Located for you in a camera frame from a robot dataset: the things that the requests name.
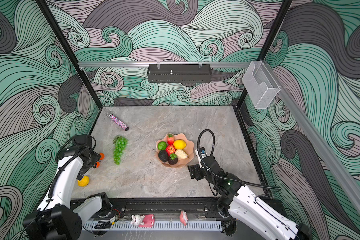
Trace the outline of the green fake lime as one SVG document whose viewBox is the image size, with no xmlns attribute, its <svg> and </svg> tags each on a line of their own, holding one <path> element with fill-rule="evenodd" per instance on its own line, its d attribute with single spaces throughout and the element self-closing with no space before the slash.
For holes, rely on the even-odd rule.
<svg viewBox="0 0 360 240">
<path fill-rule="evenodd" d="M 167 148 L 168 144 L 166 141 L 160 141 L 157 145 L 159 151 L 164 151 Z"/>
</svg>

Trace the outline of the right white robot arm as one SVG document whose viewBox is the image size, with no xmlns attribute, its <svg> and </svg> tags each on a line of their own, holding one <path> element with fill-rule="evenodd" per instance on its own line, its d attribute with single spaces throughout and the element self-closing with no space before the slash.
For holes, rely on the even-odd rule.
<svg viewBox="0 0 360 240">
<path fill-rule="evenodd" d="M 218 212 L 244 223 L 266 240 L 311 240 L 311 229 L 297 224 L 278 213 L 237 176 L 224 172 L 213 156 L 204 157 L 196 165 L 188 166 L 190 176 L 205 179 L 220 195 Z"/>
</svg>

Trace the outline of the dark brown fake fruit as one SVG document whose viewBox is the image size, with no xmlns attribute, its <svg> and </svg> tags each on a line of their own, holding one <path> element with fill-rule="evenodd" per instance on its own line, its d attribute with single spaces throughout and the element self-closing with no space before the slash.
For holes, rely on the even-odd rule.
<svg viewBox="0 0 360 240">
<path fill-rule="evenodd" d="M 168 157 L 168 163 L 170 165 L 176 165 L 178 163 L 178 156 L 176 154 L 170 154 Z"/>
</svg>

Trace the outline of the pink wavy fruit bowl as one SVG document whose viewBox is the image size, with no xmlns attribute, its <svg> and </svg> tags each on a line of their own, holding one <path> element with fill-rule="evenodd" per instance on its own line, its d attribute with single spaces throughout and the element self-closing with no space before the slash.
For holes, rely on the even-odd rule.
<svg viewBox="0 0 360 240">
<path fill-rule="evenodd" d="M 187 164 L 193 160 L 195 157 L 195 143 L 191 140 L 188 140 L 186 135 L 183 133 L 174 135 L 175 140 L 184 140 L 187 146 L 185 147 L 184 151 L 188 155 L 188 159 L 178 160 L 178 162 L 175 165 L 170 165 L 169 163 L 164 163 L 159 158 L 159 149 L 156 149 L 155 151 L 155 158 L 159 161 L 160 164 L 162 164 L 166 168 L 182 168 L 185 167 Z"/>
</svg>

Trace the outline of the yellow fake lemon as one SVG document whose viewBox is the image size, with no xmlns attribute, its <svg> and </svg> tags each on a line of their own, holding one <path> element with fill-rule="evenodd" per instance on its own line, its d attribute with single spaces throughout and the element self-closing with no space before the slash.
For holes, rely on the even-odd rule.
<svg viewBox="0 0 360 240">
<path fill-rule="evenodd" d="M 184 140 L 175 140 L 173 143 L 173 146 L 178 150 L 183 150 L 186 146 L 187 143 Z"/>
</svg>

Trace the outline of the dark fake avocado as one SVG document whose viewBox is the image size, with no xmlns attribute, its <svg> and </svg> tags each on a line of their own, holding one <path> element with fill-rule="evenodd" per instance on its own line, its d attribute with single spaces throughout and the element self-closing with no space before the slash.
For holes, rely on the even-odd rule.
<svg viewBox="0 0 360 240">
<path fill-rule="evenodd" d="M 169 159 L 168 153 L 165 150 L 161 150 L 158 153 L 159 160 L 166 163 Z"/>
</svg>

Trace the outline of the red fake strawberry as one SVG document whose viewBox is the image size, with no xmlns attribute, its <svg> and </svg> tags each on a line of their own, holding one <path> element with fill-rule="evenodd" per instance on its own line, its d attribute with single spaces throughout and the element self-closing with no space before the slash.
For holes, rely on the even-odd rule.
<svg viewBox="0 0 360 240">
<path fill-rule="evenodd" d="M 175 136 L 171 133 L 167 134 L 167 144 L 172 145 L 175 141 Z"/>
</svg>

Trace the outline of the red fake apple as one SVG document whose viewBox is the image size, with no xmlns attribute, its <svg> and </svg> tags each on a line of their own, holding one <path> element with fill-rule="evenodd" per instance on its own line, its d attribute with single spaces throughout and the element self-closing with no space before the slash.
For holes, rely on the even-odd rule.
<svg viewBox="0 0 360 240">
<path fill-rule="evenodd" d="M 176 152 L 176 148 L 174 147 L 174 145 L 168 145 L 165 151 L 167 152 L 168 156 L 170 156 L 171 154 L 174 154 Z"/>
</svg>

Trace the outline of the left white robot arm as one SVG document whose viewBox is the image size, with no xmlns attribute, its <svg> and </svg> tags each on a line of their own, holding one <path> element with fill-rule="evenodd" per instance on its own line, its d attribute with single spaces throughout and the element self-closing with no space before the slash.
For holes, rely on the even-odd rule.
<svg viewBox="0 0 360 240">
<path fill-rule="evenodd" d="M 94 151 L 96 141 L 90 135 L 71 137 L 56 155 L 57 171 L 37 209 L 28 214 L 23 226 L 31 240 L 77 240 L 83 224 L 93 216 L 109 217 L 112 205 L 106 193 L 91 195 L 71 209 L 75 184 L 99 163 Z"/>
</svg>

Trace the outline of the pale fake pear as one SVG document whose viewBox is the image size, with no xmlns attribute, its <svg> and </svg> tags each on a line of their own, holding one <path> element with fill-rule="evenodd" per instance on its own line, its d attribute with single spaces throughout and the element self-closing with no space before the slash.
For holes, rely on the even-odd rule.
<svg viewBox="0 0 360 240">
<path fill-rule="evenodd" d="M 177 158 L 178 158 L 179 160 L 189 159 L 188 154 L 187 154 L 184 150 L 182 150 L 182 149 L 177 149 L 177 150 L 175 151 L 175 155 L 177 156 Z"/>
</svg>

